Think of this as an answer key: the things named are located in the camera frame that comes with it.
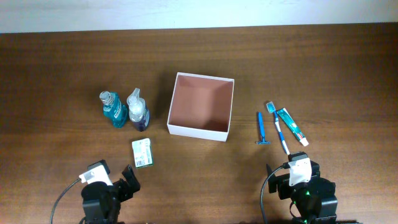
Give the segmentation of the blue disposable razor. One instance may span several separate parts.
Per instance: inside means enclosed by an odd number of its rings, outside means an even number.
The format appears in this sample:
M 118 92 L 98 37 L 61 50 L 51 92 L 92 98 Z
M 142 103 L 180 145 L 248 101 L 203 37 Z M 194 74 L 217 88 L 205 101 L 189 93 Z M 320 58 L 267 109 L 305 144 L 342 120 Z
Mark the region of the blue disposable razor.
M 270 144 L 271 142 L 266 140 L 264 123 L 263 123 L 263 118 L 262 118 L 262 113 L 261 112 L 257 112 L 257 122 L 258 122 L 258 126 L 259 126 L 261 139 L 256 144 L 258 144 L 258 145 L 268 145 L 268 144 Z

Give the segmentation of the teal mouthwash bottle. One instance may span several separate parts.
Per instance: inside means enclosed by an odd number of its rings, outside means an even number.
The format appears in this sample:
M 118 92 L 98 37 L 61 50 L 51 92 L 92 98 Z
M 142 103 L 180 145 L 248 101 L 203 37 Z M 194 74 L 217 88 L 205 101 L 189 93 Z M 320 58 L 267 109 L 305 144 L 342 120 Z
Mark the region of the teal mouthwash bottle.
M 102 91 L 99 98 L 103 103 L 103 114 L 111 120 L 115 128 L 122 128 L 127 120 L 127 108 L 119 95 L 112 91 Z

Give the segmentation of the clear purple pump bottle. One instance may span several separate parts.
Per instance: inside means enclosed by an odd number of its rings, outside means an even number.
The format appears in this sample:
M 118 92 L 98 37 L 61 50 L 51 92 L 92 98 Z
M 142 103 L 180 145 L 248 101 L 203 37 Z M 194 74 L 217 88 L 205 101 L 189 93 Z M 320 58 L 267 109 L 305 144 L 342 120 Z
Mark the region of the clear purple pump bottle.
M 140 97 L 140 92 L 141 90 L 139 88 L 135 88 L 127 98 L 127 105 L 129 119 L 138 131 L 143 132 L 148 128 L 150 111 L 145 99 Z

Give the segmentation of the blue white toothbrush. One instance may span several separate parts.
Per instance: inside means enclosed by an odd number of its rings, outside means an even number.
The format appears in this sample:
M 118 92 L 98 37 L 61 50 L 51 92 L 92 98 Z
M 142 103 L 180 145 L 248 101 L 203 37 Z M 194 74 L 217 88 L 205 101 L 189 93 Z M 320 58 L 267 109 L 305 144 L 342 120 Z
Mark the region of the blue white toothbrush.
M 287 147 L 286 141 L 284 139 L 284 135 L 283 135 L 282 130 L 280 128 L 279 117 L 277 115 L 276 108 L 275 108 L 273 102 L 270 101 L 270 102 L 266 103 L 266 108 L 267 108 L 269 113 L 274 115 L 274 124 L 275 124 L 275 128 L 276 128 L 276 130 L 277 130 L 277 132 L 279 134 L 279 139 L 280 139 L 282 148 L 283 148 L 284 152 L 287 155 L 289 155 L 290 151 L 289 151 L 289 148 Z

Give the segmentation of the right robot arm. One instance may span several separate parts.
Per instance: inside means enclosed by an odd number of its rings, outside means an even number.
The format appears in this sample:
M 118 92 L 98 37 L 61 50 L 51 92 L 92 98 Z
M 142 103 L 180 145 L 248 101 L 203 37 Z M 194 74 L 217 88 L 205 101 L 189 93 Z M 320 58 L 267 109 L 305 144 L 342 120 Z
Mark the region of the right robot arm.
M 308 182 L 289 185 L 289 174 L 276 176 L 275 173 L 286 168 L 284 164 L 275 170 L 267 168 L 269 193 L 278 193 L 281 200 L 291 199 L 291 206 L 296 206 L 299 216 L 292 217 L 293 223 L 336 223 L 338 200 L 335 196 L 336 184 L 320 177 L 320 166 L 310 162 L 312 174 Z

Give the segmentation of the green white small carton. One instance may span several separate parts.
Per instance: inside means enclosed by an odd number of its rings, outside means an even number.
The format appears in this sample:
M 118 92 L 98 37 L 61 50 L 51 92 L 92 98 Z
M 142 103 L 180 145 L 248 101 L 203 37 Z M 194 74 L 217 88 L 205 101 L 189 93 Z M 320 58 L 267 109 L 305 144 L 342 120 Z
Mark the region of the green white small carton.
M 134 163 L 137 169 L 154 165 L 151 141 L 149 138 L 133 141 L 131 145 Z

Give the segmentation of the green white toothpaste tube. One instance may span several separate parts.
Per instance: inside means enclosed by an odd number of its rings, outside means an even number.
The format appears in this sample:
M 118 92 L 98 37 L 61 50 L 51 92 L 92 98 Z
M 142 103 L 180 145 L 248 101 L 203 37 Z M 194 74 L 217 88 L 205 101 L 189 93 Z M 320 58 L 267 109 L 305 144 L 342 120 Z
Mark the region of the green white toothpaste tube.
M 305 137 L 301 129 L 297 126 L 296 122 L 293 120 L 289 112 L 285 108 L 282 108 L 280 110 L 277 110 L 277 114 L 282 118 L 283 122 L 288 126 L 296 139 L 303 146 L 308 146 L 309 142 L 307 141 L 307 138 Z

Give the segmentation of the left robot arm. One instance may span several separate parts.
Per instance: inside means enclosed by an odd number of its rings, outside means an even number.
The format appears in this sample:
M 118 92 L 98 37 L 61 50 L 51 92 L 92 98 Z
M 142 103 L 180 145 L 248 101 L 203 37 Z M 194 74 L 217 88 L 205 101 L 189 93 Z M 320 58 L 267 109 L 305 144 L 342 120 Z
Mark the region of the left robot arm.
M 85 223 L 118 223 L 121 204 L 141 188 L 130 165 L 122 171 L 124 177 L 114 183 L 109 173 L 104 162 L 97 162 L 80 175 L 81 181 L 87 183 L 81 191 Z

